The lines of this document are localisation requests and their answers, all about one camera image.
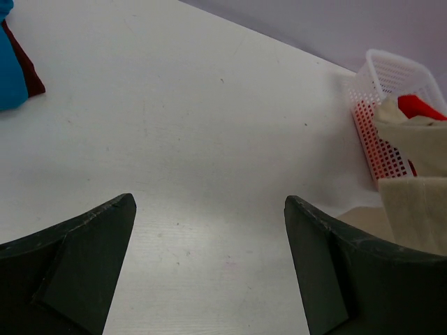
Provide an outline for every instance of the gray wall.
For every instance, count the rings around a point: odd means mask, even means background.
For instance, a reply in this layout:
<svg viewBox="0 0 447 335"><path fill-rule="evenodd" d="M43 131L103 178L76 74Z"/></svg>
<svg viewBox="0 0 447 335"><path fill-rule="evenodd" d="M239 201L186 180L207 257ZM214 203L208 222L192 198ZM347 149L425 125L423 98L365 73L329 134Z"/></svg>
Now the gray wall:
<svg viewBox="0 0 447 335"><path fill-rule="evenodd" d="M369 48L425 64L447 93L446 0L183 0L358 70Z"/></svg>

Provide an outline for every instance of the white table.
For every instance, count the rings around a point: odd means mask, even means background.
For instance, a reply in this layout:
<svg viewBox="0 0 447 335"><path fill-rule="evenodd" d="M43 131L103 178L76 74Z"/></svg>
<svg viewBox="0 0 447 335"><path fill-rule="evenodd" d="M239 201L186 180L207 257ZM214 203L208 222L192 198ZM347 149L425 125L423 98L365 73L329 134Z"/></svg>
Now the white table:
<svg viewBox="0 0 447 335"><path fill-rule="evenodd" d="M176 0L17 0L8 20L47 94L0 114L0 242L131 192L105 334L308 334L286 196L379 203L352 73Z"/></svg>

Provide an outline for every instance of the red cloth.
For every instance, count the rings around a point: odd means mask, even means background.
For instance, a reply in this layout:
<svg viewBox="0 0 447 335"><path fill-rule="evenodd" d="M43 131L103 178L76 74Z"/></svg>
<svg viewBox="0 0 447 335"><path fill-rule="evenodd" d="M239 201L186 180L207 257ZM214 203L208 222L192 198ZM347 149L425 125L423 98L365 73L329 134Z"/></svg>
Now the red cloth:
<svg viewBox="0 0 447 335"><path fill-rule="evenodd" d="M442 115L434 108L431 108L415 95L400 96L397 99L397 105L409 119L417 116L422 116L429 117L437 121L447 121L447 117Z"/></svg>
<svg viewBox="0 0 447 335"><path fill-rule="evenodd" d="M22 67L23 76L25 78L25 83L27 84L28 97L37 96L39 94L45 93L45 86L41 79L37 76L36 71L34 70L34 65L31 60L28 58L25 51L23 51L22 47L20 47L17 40L14 38L13 33L9 30L6 21L4 20L1 23L3 30L5 31L11 45L13 46L15 56L19 61L20 66Z"/></svg>

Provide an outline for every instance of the blue fabric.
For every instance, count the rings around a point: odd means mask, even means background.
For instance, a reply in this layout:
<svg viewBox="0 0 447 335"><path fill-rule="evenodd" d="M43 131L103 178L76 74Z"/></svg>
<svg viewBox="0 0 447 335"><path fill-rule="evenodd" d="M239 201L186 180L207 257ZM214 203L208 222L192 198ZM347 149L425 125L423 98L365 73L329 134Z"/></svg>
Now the blue fabric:
<svg viewBox="0 0 447 335"><path fill-rule="evenodd" d="M0 0L0 22L13 9L13 0ZM17 108L28 99L27 85L11 43L0 27L0 110Z"/></svg>

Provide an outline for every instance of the beige fabric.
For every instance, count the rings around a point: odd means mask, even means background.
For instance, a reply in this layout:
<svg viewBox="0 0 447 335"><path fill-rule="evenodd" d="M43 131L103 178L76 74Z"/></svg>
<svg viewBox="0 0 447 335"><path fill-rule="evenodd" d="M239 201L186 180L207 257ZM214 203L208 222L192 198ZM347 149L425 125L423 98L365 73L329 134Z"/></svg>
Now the beige fabric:
<svg viewBox="0 0 447 335"><path fill-rule="evenodd" d="M393 231L383 208L356 207L342 214L338 219L379 239L395 242Z"/></svg>
<svg viewBox="0 0 447 335"><path fill-rule="evenodd" d="M447 178L379 180L397 244L447 255Z"/></svg>
<svg viewBox="0 0 447 335"><path fill-rule="evenodd" d="M376 109L374 124L381 139L412 161L418 176L447 177L447 121L408 120L394 98L387 98Z"/></svg>

